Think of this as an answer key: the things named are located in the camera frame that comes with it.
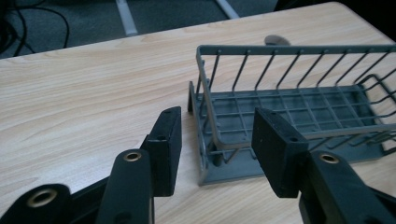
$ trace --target wooden table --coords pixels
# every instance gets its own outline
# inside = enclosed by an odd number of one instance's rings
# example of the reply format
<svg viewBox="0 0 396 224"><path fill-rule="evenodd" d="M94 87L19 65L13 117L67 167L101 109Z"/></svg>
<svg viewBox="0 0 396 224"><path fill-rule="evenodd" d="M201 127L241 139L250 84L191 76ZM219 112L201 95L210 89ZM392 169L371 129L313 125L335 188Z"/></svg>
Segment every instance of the wooden table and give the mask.
<svg viewBox="0 0 396 224"><path fill-rule="evenodd" d="M348 8L329 3L0 61L0 214L47 183L72 192L109 175L139 147L167 107L182 106L176 193L156 198L157 223L301 223L298 200L278 199L264 177L198 187L196 129L187 112L202 44L388 44ZM370 186L396 196L396 155L354 164Z"/></svg>

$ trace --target gray wire basket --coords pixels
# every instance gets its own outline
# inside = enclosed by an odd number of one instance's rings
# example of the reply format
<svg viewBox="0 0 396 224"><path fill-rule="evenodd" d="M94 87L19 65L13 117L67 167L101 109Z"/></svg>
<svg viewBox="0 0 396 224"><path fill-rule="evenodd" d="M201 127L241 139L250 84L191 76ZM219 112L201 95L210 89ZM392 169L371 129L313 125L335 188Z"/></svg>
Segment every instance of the gray wire basket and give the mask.
<svg viewBox="0 0 396 224"><path fill-rule="evenodd" d="M200 184L263 175L250 147L255 107L281 114L310 150L348 161L394 152L395 51L395 45L200 46L189 95Z"/></svg>

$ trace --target dish rack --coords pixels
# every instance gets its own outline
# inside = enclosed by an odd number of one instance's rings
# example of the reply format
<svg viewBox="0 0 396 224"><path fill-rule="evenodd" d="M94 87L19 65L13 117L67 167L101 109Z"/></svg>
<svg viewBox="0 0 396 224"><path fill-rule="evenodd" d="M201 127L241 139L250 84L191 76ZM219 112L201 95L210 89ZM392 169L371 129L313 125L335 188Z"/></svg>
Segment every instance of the dish rack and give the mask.
<svg viewBox="0 0 396 224"><path fill-rule="evenodd" d="M395 52L396 45L200 46L189 92L200 184L263 175L250 147L255 107L281 114L310 150L352 162L396 151Z"/></svg>

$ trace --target gray carpet floor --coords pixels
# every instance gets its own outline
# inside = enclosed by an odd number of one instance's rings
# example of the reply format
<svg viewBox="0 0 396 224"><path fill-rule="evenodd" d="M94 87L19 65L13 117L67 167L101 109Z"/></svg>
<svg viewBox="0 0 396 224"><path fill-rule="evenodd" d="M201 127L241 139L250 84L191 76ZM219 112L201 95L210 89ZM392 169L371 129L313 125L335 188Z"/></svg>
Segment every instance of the gray carpet floor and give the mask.
<svg viewBox="0 0 396 224"><path fill-rule="evenodd" d="M125 37L116 0L47 0L41 7L64 15L70 26L67 47L76 47ZM18 0L27 6L39 0ZM240 17L271 12L276 0L228 0ZM228 20L215 0L128 0L140 35L181 27ZM20 55L61 49L66 27L61 17L39 9L22 9L27 27L27 46ZM21 18L16 10L7 13L7 20L22 37ZM0 59L12 57L20 41L16 41Z"/></svg>

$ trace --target brass screw hole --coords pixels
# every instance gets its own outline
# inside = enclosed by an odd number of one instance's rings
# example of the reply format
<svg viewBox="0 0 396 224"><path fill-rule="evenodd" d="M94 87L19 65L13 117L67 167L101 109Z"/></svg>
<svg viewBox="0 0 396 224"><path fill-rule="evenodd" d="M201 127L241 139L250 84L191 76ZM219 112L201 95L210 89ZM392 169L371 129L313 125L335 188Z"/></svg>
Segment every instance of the brass screw hole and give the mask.
<svg viewBox="0 0 396 224"><path fill-rule="evenodd" d="M339 162L338 158L329 155L329 154L321 154L320 159L326 161L327 163L336 164Z"/></svg>
<svg viewBox="0 0 396 224"><path fill-rule="evenodd" d="M58 192L55 189L42 189L29 198L27 205L33 208L44 206L52 202L56 195L58 195Z"/></svg>
<svg viewBox="0 0 396 224"><path fill-rule="evenodd" d="M142 154L138 152L131 152L124 156L126 161L138 161L142 157Z"/></svg>

